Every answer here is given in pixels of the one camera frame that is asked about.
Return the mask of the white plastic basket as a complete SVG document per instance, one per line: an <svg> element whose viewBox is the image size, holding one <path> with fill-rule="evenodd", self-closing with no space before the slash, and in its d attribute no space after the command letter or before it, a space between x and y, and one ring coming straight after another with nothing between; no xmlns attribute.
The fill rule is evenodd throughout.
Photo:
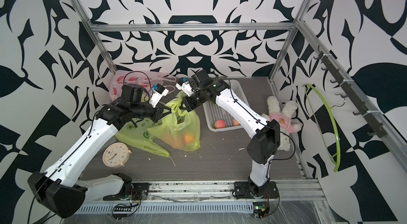
<svg viewBox="0 0 407 224"><path fill-rule="evenodd" d="M236 95L235 98L236 99L239 98L246 105L249 105L249 102L243 91L243 87L240 85L239 81L231 80L230 86ZM234 118L226 110L224 110L223 108L218 106L216 103L213 103L212 101L208 101L208 102L204 103L202 106L203 106L203 109L205 112L207 126L210 131L215 132L215 133L220 133L220 132L224 132L224 131L230 131L230 130L243 128L241 125L235 126L233 124ZM219 129L215 128L215 122L217 122L218 120L222 120L225 122L224 128L219 128Z"/></svg>

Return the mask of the green avocado plastic bag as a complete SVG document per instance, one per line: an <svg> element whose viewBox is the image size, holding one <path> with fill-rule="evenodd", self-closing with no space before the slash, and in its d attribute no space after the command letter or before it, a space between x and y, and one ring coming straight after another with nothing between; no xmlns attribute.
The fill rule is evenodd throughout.
<svg viewBox="0 0 407 224"><path fill-rule="evenodd" d="M174 99L166 104L172 109L170 115L162 118L152 128L148 129L149 134L168 145L172 145L173 137L184 135L194 135L195 141L185 144L182 151L194 152L200 145L200 119L195 111L187 112L181 109L183 95L178 94Z"/></svg>

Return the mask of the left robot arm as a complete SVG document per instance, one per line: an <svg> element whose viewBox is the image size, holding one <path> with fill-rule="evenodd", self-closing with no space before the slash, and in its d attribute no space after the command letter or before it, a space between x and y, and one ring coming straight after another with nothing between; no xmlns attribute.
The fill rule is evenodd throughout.
<svg viewBox="0 0 407 224"><path fill-rule="evenodd" d="M166 106L160 103L168 89L158 84L152 96L142 101L142 86L125 84L121 96L105 105L95 116L89 129L44 172L33 172L28 185L34 199L57 216L72 216L83 204L105 196L127 196L132 190L131 178L116 173L107 177L81 181L79 177L93 157L122 127L135 119L148 118L158 122L165 117Z"/></svg>

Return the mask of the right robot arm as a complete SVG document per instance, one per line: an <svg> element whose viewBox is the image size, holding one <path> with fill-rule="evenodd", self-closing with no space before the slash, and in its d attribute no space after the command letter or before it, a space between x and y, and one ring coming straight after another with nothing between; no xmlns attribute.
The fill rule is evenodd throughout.
<svg viewBox="0 0 407 224"><path fill-rule="evenodd" d="M186 94L180 109L191 112L206 102L212 102L227 111L250 137L247 152L252 159L248 182L256 190L261 190L269 182L269 169L280 145L280 126L252 110L233 91L227 78L210 78L205 70L177 81L178 90Z"/></svg>

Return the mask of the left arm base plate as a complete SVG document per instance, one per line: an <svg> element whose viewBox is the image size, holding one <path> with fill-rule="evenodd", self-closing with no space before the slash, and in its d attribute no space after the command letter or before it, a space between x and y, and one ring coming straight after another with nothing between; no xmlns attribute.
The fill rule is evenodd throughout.
<svg viewBox="0 0 407 224"><path fill-rule="evenodd" d="M119 193L115 195L108 195L103 197L104 201L132 201L140 200L149 194L150 183L147 182L133 182L132 180L125 180Z"/></svg>

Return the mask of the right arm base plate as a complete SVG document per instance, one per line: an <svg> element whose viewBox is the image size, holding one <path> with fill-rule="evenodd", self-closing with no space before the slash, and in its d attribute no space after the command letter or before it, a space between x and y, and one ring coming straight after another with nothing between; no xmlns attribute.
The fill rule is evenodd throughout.
<svg viewBox="0 0 407 224"><path fill-rule="evenodd" d="M234 182L232 196L237 199L277 199L279 190L275 182L267 181L261 187L252 181Z"/></svg>

